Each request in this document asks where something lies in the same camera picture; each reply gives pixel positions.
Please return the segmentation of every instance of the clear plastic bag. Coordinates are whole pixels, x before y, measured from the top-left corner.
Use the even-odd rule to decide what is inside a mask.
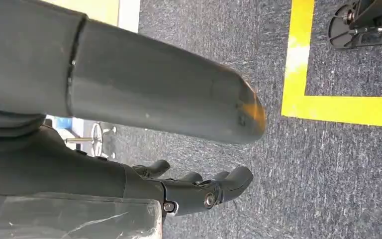
[[[0,239],[161,239],[156,200],[71,194],[0,196]]]

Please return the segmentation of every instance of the metal bolt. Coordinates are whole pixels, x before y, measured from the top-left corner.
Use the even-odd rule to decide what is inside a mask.
[[[205,199],[204,199],[204,205],[207,207],[207,208],[211,208],[213,207],[214,203],[216,202],[216,198],[214,197],[214,195],[212,193],[207,193],[205,195]]]
[[[163,210],[165,210],[166,212],[170,213],[170,212],[173,212],[175,209],[175,204],[174,203],[171,203],[171,202],[165,202],[163,204]]]

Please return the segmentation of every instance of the prosthetic limb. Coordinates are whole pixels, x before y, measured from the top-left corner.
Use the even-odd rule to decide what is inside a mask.
[[[225,143],[250,143],[265,128],[260,101],[235,72],[34,0],[0,0],[0,112],[78,117]]]
[[[34,133],[0,137],[0,196],[64,193],[127,199],[153,199],[167,214],[207,211],[241,195],[253,179],[246,167],[221,172],[210,180],[198,173],[158,179],[170,168],[160,160],[129,167],[67,148],[58,133],[42,126]]]

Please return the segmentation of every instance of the blue object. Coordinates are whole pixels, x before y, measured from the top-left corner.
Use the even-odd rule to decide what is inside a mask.
[[[55,129],[71,129],[72,118],[55,117]]]

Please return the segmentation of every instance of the yellow line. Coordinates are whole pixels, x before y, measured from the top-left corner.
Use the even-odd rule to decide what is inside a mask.
[[[298,117],[382,126],[382,97],[304,96]]]
[[[382,97],[305,96],[314,0],[292,0],[282,115],[382,126]]]
[[[293,0],[287,44],[282,114],[287,115],[305,94],[314,0]]]

